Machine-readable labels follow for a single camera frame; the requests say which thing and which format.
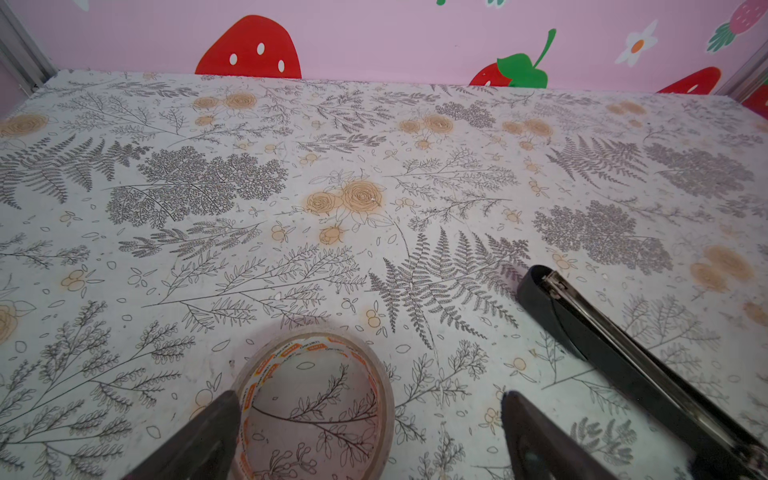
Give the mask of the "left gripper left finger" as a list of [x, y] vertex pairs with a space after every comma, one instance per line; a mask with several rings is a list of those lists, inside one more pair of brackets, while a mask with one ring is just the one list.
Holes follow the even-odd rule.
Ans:
[[236, 393], [222, 393], [123, 479], [226, 479], [240, 418]]

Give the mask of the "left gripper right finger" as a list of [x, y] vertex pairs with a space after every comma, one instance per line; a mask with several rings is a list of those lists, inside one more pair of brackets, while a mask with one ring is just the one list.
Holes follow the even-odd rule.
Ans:
[[504, 393], [501, 419], [515, 479], [616, 479], [520, 392]]

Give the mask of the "black stapler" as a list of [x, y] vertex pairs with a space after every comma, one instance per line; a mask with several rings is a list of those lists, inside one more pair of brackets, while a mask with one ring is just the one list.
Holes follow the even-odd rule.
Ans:
[[767, 448], [593, 307], [559, 273], [530, 267], [523, 309], [566, 350], [591, 364], [695, 453], [697, 479], [765, 479]]

